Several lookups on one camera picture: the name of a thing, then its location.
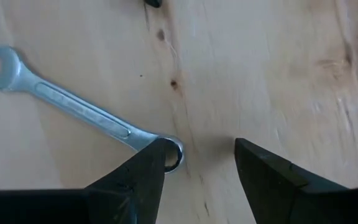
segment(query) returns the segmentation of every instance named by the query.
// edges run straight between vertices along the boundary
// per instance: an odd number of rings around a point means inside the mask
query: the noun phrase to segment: light wood table
[[[253,223],[243,137],[358,187],[358,1],[0,0],[0,45],[131,123],[176,135],[159,223]],[[84,187],[133,152],[26,94],[0,92],[0,189]]]

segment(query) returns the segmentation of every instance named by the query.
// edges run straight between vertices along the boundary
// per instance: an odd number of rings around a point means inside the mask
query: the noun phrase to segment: black object
[[[0,223],[155,223],[169,146],[155,140],[84,189],[0,191]]]
[[[258,224],[358,223],[358,189],[312,174],[245,139],[236,139],[235,158]]]
[[[144,0],[147,4],[153,7],[161,7],[162,0]]]

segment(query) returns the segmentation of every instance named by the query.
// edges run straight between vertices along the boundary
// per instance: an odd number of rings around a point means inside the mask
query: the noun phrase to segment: wooden surface
[[[358,1],[0,0],[0,45],[130,122],[181,138],[159,223],[254,223],[243,137],[358,187]],[[58,109],[0,93],[0,189],[84,187],[133,152]]]

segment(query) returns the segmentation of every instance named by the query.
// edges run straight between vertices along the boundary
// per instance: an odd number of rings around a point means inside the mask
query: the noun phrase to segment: chrome wrench
[[[139,129],[128,122],[117,118],[105,110],[82,100],[65,89],[40,78],[32,73],[18,56],[16,51],[8,46],[0,47],[0,90],[23,91],[55,105],[64,112],[73,115],[99,128],[108,136],[127,144],[135,151],[140,151],[157,138],[169,140],[166,155],[174,156],[173,165],[165,164],[165,173],[174,171],[183,161],[183,144],[173,136],[158,135]]]

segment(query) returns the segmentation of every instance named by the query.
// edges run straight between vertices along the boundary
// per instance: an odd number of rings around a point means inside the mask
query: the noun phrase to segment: combination wrench
[[[0,61],[1,91],[31,93],[37,98],[55,105],[64,112],[99,128],[108,136],[127,144],[137,152],[158,138],[167,139],[171,144],[167,146],[165,153],[167,160],[165,173],[174,171],[183,162],[183,144],[176,137],[150,133],[137,128],[82,100],[64,88],[40,78],[26,67],[20,56],[11,47],[0,47]],[[167,164],[170,157],[175,159],[173,164]]]

